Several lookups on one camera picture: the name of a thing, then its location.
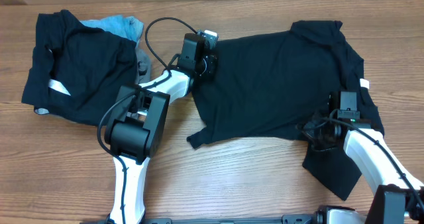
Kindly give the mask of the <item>black t-shirt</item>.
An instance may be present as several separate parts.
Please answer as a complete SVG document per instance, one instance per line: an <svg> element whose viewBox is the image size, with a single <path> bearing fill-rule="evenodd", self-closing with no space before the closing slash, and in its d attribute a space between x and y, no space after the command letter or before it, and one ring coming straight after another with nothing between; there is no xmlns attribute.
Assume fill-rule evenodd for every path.
<svg viewBox="0 0 424 224"><path fill-rule="evenodd" d="M192 92L205 126L194 148L239 137L303 140L297 125L328 115L331 93L353 91L363 119L383 129L364 78L364 60L340 21L298 21L284 32L219 41L217 67Z"/></svg>

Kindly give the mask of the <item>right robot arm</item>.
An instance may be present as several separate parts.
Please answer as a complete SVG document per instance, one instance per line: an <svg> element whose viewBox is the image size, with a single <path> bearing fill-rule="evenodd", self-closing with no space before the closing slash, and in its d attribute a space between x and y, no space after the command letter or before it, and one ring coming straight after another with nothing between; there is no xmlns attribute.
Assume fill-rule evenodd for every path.
<svg viewBox="0 0 424 224"><path fill-rule="evenodd" d="M347 207L323 206L310 223L403 223L410 217L423 222L423 182L401 164L372 122L363 119L357 94L339 91L329 96L329 114L316 116L297 129L318 152L341 150L361 171L374 199L367 215Z"/></svg>

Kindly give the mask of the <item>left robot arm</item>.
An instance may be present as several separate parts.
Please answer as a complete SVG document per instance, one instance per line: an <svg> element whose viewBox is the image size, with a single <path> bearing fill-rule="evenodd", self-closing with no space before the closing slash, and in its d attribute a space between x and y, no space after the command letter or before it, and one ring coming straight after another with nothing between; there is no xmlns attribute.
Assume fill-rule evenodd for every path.
<svg viewBox="0 0 424 224"><path fill-rule="evenodd" d="M151 82L121 86L101 119L97 138L115 165L115 199L107 223L142 223L146 171L161 143L169 105L213 74L218 37L209 30L187 33L168 69Z"/></svg>

